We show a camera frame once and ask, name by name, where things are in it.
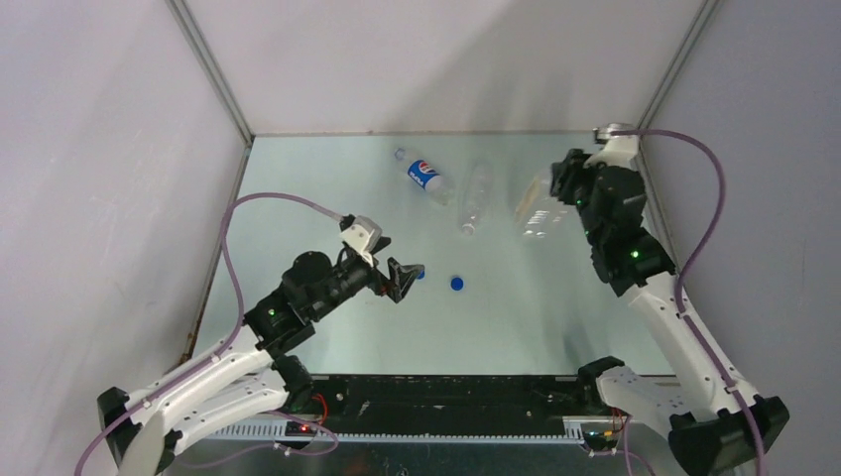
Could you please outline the clear bottle with yellow label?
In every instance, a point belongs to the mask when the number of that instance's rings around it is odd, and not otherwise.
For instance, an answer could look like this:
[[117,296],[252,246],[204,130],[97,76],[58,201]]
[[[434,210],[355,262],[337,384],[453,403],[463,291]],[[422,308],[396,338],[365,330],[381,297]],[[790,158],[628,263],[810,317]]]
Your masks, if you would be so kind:
[[523,237],[545,238],[567,215],[569,207],[550,194],[551,186],[551,170],[542,169],[515,207],[515,222]]

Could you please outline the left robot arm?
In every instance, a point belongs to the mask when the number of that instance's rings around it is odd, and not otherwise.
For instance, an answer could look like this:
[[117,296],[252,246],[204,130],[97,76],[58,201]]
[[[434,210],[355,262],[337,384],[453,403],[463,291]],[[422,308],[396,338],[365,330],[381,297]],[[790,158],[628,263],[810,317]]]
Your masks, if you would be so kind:
[[315,324],[364,289],[401,301],[422,265],[395,259],[382,273],[350,245],[338,262],[322,252],[296,257],[279,286],[249,311],[234,339],[176,368],[146,389],[117,387],[97,399],[100,425],[117,466],[133,452],[138,435],[151,440],[146,474],[158,475],[205,436],[260,413],[297,414],[313,400],[313,379],[292,351],[314,336]]

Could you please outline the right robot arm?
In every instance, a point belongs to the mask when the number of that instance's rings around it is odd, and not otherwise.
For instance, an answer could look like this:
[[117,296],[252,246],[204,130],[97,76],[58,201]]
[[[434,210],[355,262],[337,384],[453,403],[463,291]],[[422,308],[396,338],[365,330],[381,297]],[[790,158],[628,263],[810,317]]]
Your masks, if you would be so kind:
[[626,166],[590,166],[589,157],[571,149],[552,164],[549,193],[574,207],[598,278],[641,313],[679,385],[661,386],[604,357],[580,368],[578,404],[592,415],[614,408],[648,426],[688,475],[759,461],[787,424],[787,407],[743,378],[689,297],[675,290],[675,265],[642,224],[641,175]]

